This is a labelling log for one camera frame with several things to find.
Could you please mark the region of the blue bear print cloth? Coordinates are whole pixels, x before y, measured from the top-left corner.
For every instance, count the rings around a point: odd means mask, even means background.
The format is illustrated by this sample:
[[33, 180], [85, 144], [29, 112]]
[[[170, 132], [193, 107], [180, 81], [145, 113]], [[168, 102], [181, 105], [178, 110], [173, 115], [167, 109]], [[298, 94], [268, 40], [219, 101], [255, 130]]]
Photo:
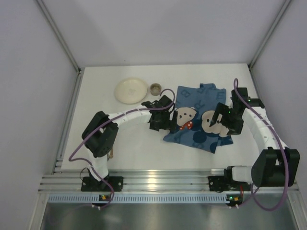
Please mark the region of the blue bear print cloth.
[[175, 111], [175, 131], [167, 134], [163, 141], [185, 145], [215, 153], [218, 146], [233, 144], [228, 129], [221, 124], [219, 115], [210, 126], [218, 103], [226, 102], [226, 89], [218, 89], [213, 83], [201, 83], [198, 88], [178, 86]]

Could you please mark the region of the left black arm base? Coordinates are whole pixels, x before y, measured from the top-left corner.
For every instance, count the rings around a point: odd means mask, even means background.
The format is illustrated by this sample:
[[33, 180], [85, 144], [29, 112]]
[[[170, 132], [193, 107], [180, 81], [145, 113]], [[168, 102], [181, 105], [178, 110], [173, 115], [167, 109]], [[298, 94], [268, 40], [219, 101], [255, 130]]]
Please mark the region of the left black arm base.
[[82, 192], [111, 192], [111, 187], [115, 192], [121, 192], [123, 188], [124, 178], [122, 176], [107, 176], [105, 178], [106, 182], [109, 184], [95, 179], [88, 168], [88, 176], [82, 178]]

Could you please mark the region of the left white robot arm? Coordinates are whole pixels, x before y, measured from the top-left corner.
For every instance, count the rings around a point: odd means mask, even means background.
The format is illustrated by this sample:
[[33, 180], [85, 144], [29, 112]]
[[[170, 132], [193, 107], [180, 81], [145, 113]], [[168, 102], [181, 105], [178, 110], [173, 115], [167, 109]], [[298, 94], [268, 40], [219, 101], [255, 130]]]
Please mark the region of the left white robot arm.
[[154, 131], [176, 129], [176, 117], [170, 118], [174, 102], [166, 95], [158, 101], [143, 102], [130, 111], [116, 114], [97, 112], [84, 132], [82, 139], [89, 152], [90, 175], [98, 182], [107, 181], [107, 155], [112, 150], [119, 131], [140, 124], [148, 124]]

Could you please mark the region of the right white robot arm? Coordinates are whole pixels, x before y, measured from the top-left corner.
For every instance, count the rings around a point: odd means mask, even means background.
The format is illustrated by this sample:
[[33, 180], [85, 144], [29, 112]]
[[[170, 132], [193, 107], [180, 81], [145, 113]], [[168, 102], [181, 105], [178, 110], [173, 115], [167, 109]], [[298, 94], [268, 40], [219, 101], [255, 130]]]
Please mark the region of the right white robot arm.
[[218, 103], [210, 125], [220, 122], [229, 136], [239, 135], [247, 126], [258, 146], [259, 156], [252, 166], [229, 166], [224, 171], [232, 181], [254, 184], [256, 187], [291, 187], [300, 160], [296, 149], [280, 140], [269, 121], [263, 102], [251, 98], [247, 88], [234, 88], [232, 106]]

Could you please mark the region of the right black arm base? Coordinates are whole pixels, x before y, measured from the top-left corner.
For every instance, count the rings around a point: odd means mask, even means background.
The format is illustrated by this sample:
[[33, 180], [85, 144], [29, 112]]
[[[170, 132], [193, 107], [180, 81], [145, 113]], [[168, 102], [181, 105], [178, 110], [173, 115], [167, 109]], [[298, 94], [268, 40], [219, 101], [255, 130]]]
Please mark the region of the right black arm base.
[[250, 191], [250, 185], [246, 182], [238, 182], [233, 179], [232, 173], [233, 166], [224, 169], [222, 176], [209, 176], [209, 190], [211, 192], [224, 192], [224, 191]]

